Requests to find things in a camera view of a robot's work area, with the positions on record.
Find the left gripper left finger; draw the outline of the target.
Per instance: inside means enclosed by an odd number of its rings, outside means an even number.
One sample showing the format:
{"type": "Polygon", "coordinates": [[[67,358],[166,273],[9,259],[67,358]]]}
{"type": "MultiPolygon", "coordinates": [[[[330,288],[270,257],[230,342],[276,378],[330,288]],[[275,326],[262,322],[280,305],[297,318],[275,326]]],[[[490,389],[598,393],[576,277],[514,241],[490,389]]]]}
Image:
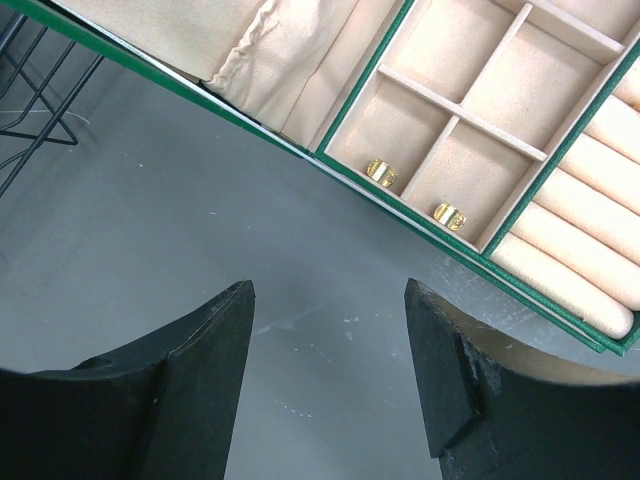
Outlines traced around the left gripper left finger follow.
{"type": "Polygon", "coordinates": [[[223,478],[254,308],[239,281],[120,348],[35,374],[30,478],[223,478]]]}

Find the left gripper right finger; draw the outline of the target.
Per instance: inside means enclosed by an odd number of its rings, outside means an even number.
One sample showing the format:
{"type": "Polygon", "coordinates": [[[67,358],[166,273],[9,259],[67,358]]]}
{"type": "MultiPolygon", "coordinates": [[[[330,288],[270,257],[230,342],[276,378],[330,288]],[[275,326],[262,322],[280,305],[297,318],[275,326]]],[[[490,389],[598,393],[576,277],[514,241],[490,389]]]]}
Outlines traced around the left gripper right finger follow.
{"type": "Polygon", "coordinates": [[[639,386],[550,383],[468,357],[428,291],[409,280],[404,301],[429,452],[444,478],[638,477],[639,386]]]}

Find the green jewelry tray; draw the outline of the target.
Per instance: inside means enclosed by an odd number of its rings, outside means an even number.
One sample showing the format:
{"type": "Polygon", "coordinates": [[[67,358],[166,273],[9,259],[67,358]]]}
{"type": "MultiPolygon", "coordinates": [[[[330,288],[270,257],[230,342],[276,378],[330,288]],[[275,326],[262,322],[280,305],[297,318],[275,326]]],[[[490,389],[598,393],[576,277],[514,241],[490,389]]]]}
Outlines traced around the green jewelry tray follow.
{"type": "Polygon", "coordinates": [[[639,338],[639,5],[408,1],[375,74],[417,129],[324,166],[597,351],[639,338]],[[433,212],[466,215],[451,231],[433,212]]]}

